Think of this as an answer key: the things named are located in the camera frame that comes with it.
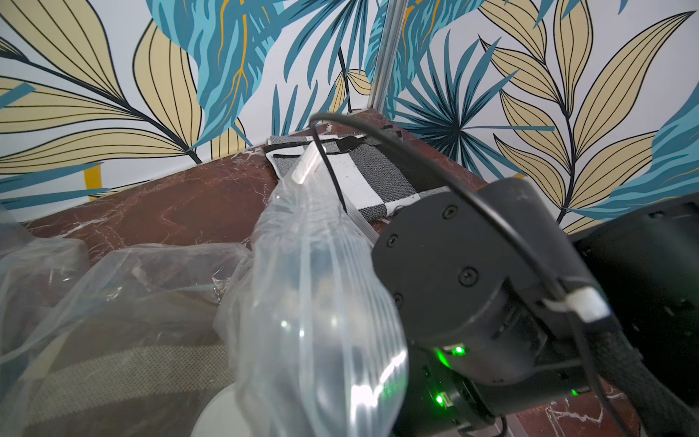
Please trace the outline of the white vacuum bag valve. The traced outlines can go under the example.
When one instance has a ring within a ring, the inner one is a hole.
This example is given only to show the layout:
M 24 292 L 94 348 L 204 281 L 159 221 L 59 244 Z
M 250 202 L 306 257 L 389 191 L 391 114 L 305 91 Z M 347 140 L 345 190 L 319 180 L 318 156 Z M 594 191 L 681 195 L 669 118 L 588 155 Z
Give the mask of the white vacuum bag valve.
M 236 400 L 236 384 L 221 390 L 198 417 L 191 437 L 251 437 Z

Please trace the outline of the brown beige striped blanket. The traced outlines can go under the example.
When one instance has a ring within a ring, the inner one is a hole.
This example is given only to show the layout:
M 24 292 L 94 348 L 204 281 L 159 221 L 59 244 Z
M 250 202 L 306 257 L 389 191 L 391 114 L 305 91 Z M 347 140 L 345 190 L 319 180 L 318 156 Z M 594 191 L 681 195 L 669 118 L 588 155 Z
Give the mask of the brown beige striped blanket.
M 222 293 L 189 285 L 107 300 L 20 377 L 13 436 L 189 436 L 233 381 L 213 329 Z

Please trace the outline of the grey checkered blanket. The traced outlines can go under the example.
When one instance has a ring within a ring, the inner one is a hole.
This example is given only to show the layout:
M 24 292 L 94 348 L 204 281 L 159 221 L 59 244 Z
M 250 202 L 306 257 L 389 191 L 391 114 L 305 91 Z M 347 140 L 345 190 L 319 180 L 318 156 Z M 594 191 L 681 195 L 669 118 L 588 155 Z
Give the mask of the grey checkered blanket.
M 365 220 L 374 222 L 449 188 L 375 138 L 321 136 L 340 188 Z

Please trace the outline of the right aluminium corner post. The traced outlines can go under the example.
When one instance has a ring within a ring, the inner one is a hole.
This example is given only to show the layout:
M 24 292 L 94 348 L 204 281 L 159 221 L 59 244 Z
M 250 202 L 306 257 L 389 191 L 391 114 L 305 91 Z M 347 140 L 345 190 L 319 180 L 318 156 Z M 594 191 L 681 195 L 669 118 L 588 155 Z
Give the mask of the right aluminium corner post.
M 380 113 L 383 111 L 391 83 L 400 40 L 400 27 L 408 4 L 406 0 L 380 1 L 371 28 L 365 65 L 365 72 L 371 83 L 368 108 Z

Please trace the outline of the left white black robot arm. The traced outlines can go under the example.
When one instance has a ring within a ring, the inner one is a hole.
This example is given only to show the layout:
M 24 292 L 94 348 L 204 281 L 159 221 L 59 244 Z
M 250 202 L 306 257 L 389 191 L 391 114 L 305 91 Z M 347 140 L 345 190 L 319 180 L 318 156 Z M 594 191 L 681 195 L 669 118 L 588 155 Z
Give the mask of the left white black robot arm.
M 568 236 L 525 181 L 480 194 L 566 292 L 583 291 L 601 313 L 582 325 L 593 366 L 628 397 L 646 433 L 697 435 L 697 196 Z M 458 195 L 404 209 L 371 256 L 408 339 L 395 435 L 468 435 L 590 391 L 564 301 Z

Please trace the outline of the clear plastic vacuum bag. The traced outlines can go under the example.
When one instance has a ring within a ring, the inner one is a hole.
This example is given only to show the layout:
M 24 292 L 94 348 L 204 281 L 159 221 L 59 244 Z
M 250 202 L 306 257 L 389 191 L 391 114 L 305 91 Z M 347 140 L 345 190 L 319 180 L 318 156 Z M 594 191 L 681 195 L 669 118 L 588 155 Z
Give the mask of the clear plastic vacuum bag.
M 18 381 L 56 336 L 107 300 L 189 285 L 222 293 L 213 329 L 252 436 L 387 436 L 408 385 L 405 335 L 324 158 L 309 145 L 249 245 L 139 245 L 94 266 L 81 240 L 36 239 L 1 216 L 1 433 Z

